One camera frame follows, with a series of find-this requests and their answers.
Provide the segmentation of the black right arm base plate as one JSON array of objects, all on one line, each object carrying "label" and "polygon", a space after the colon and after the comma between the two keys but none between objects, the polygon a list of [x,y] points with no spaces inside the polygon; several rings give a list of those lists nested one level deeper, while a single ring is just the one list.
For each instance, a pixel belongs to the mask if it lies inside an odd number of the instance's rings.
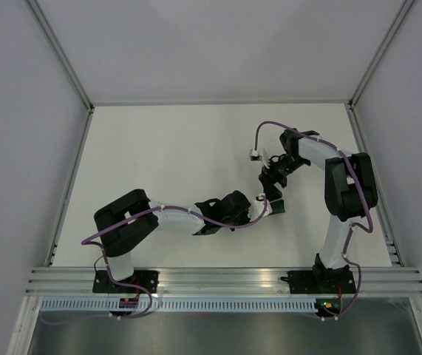
[{"label": "black right arm base plate", "polygon": [[288,284],[291,294],[354,294],[356,291],[351,271],[317,274],[308,270],[292,270],[280,280]]}]

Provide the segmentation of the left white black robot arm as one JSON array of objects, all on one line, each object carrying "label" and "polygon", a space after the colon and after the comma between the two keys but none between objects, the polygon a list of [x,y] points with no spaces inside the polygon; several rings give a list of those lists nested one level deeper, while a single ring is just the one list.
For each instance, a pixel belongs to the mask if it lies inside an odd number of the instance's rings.
[{"label": "left white black robot arm", "polygon": [[96,211],[94,221],[111,275],[110,285],[120,293],[135,286],[132,250],[154,231],[180,232],[190,235],[217,233],[223,225],[244,226],[250,223],[251,202],[239,191],[223,199],[213,198],[177,209],[163,208],[142,189],[109,203]]}]

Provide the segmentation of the dark green cloth napkin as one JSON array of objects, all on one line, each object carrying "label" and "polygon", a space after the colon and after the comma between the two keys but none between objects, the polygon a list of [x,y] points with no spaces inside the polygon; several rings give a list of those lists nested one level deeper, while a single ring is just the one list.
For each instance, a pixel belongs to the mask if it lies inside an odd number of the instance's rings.
[{"label": "dark green cloth napkin", "polygon": [[278,199],[270,203],[270,215],[285,213],[285,202],[283,199]]}]

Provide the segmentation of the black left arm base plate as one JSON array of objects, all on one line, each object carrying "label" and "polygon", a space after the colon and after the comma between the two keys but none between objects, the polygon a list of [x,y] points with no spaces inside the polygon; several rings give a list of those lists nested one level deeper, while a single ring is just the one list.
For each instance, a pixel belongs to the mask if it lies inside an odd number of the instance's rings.
[{"label": "black left arm base plate", "polygon": [[106,270],[95,272],[95,278],[92,286],[94,294],[135,294],[142,293],[141,289],[130,287],[138,285],[146,289],[149,293],[157,292],[159,273],[157,271],[138,270],[131,277],[124,280],[112,282]]}]

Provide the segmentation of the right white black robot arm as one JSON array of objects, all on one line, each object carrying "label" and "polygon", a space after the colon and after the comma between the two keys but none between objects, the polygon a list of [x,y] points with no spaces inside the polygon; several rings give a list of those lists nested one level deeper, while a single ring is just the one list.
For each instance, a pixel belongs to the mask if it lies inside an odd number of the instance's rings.
[{"label": "right white black robot arm", "polygon": [[282,189],[287,185],[289,174],[304,165],[314,165],[323,171],[324,202],[330,222],[308,281],[316,290],[328,292],[353,279],[347,262],[353,227],[360,226],[364,218],[367,220],[364,230],[373,230],[370,210],[378,203],[378,191],[371,158],[363,152],[345,153],[315,131],[286,129],[279,140],[283,154],[268,157],[264,150],[253,149],[250,157],[262,162],[259,181],[271,214],[285,210]]}]

